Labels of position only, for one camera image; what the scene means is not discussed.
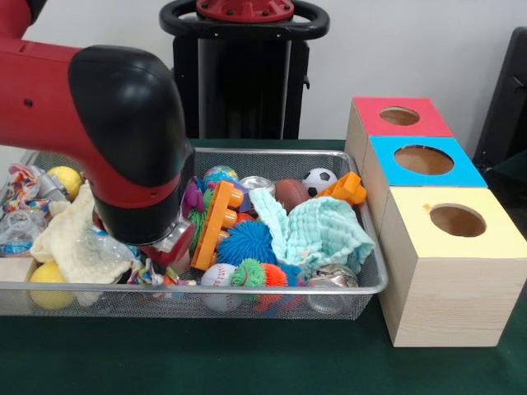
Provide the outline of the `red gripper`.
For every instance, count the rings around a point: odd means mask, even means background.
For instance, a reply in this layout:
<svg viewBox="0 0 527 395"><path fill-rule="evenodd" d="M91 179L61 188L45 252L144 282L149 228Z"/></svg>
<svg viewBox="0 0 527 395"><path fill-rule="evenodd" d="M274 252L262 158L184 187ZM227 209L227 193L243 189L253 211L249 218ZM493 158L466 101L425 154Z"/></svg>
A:
<svg viewBox="0 0 527 395"><path fill-rule="evenodd" d="M177 224L164 239L154 244L140 246L139 250L153 262L162 267L168 267L189 251L194 230L193 224Z"/></svg>

